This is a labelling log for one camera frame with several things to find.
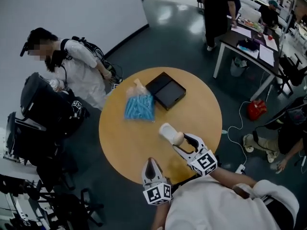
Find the white shirt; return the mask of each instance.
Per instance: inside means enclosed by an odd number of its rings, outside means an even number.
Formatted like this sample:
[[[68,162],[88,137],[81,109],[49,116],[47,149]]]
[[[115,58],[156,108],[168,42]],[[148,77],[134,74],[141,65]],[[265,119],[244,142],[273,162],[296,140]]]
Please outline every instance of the white shirt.
[[[251,190],[254,195],[243,199],[211,176],[187,182],[173,194],[165,230],[279,230],[260,199],[268,193],[296,220],[298,201],[288,189],[263,180]]]
[[[65,49],[71,60],[64,59],[63,67],[67,73],[67,85],[74,94],[81,97],[93,107],[102,109],[104,104],[105,84],[98,69],[97,59],[83,45],[74,40],[65,44]],[[65,82],[65,70],[63,67],[55,68],[56,78]]]

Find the red bag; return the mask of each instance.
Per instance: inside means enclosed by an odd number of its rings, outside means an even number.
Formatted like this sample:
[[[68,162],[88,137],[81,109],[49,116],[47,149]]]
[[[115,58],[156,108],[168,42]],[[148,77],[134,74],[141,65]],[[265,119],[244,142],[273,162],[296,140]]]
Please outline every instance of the red bag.
[[[247,108],[248,117],[251,121],[257,120],[262,114],[267,112],[267,107],[263,100],[252,101]]]

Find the blue items in bag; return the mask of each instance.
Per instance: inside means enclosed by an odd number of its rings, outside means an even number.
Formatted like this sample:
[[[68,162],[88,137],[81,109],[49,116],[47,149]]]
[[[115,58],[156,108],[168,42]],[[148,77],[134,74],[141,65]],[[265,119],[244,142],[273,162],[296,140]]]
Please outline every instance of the blue items in bag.
[[[143,119],[154,121],[154,97],[136,79],[136,87],[127,90],[125,119]]]

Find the black box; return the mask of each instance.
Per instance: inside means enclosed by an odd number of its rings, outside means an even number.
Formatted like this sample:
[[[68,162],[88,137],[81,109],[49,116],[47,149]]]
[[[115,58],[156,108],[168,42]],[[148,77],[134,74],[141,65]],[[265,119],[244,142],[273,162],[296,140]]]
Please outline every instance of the black box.
[[[174,79],[162,72],[158,77],[146,85],[146,89],[166,110],[169,110],[186,95],[183,88]]]

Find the paper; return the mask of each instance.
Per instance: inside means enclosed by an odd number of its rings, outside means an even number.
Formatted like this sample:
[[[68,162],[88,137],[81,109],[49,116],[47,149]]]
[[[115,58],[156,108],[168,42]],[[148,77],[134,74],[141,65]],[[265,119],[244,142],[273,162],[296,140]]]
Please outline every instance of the paper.
[[[250,32],[250,30],[247,30],[247,29],[245,29],[245,28],[243,28],[243,27],[239,27],[239,26],[237,26],[237,28],[231,27],[231,30],[232,30],[232,31],[235,31],[235,32],[237,32],[237,33],[240,33],[240,34],[242,34],[242,35],[244,35],[244,36],[248,36],[249,38],[251,38],[251,32]]]
[[[259,58],[274,67],[274,56],[273,56],[273,50],[270,50],[269,48],[260,45],[260,55]]]
[[[263,37],[268,47],[278,51],[274,38],[272,40],[269,40],[267,35],[263,35]]]
[[[244,51],[245,53],[247,53],[250,56],[254,57],[255,59],[258,58],[259,50],[250,51],[249,49],[241,47],[240,45],[238,45],[237,48],[241,49],[242,51]]]

